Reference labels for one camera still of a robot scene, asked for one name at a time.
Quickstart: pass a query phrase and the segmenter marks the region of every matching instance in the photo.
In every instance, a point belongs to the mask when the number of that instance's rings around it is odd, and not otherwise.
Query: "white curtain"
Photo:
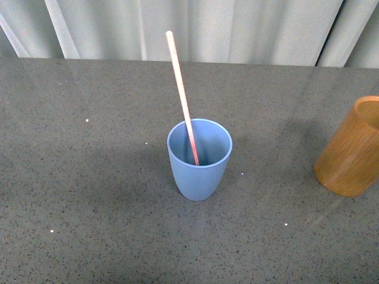
[[[379,0],[1,0],[0,56],[379,67]]]

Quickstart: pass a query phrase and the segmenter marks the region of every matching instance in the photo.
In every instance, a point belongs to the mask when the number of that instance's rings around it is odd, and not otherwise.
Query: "wooden stick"
[[[180,101],[182,103],[184,121],[185,121],[185,125],[187,126],[188,136],[189,136],[189,140],[190,140],[189,142],[191,143],[191,148],[192,148],[192,153],[194,155],[195,165],[199,166],[199,158],[197,156],[195,137],[194,137],[194,132],[192,130],[190,112],[188,110],[187,98],[185,97],[182,73],[180,71],[178,52],[176,51],[176,45],[175,45],[174,35],[172,34],[172,31],[166,32],[166,39],[167,39],[167,43],[168,43],[168,49],[170,51],[172,68],[174,69],[176,85],[178,86]]]

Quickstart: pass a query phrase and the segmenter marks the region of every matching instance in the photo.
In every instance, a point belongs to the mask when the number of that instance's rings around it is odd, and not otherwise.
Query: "gray countertop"
[[[171,63],[0,59],[0,283],[378,283],[378,184],[341,197],[313,165],[379,70],[182,71],[234,144],[202,202],[169,164]]]

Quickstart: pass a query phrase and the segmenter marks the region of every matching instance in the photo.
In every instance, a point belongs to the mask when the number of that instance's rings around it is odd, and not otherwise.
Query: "blue cup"
[[[200,165],[195,165],[184,121],[171,129],[167,147],[180,192],[192,201],[202,201],[219,185],[233,144],[229,132],[220,124],[203,118],[191,121]]]

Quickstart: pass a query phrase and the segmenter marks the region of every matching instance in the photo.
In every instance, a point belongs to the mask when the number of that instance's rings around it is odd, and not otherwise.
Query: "stirrer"
[[[172,31],[166,32],[166,39],[167,39],[167,43],[168,43],[168,49],[170,51],[172,68],[174,69],[176,85],[178,86],[180,101],[182,103],[184,121],[185,121],[185,125],[187,126],[187,132],[188,132],[188,136],[189,136],[189,140],[190,140],[189,142],[191,143],[191,148],[192,148],[192,153],[194,155],[195,165],[199,166],[199,158],[197,156],[195,137],[194,137],[194,132],[192,130],[190,112],[188,110],[187,98],[185,96],[182,73],[180,71],[178,52],[176,51],[174,34],[172,33]]]

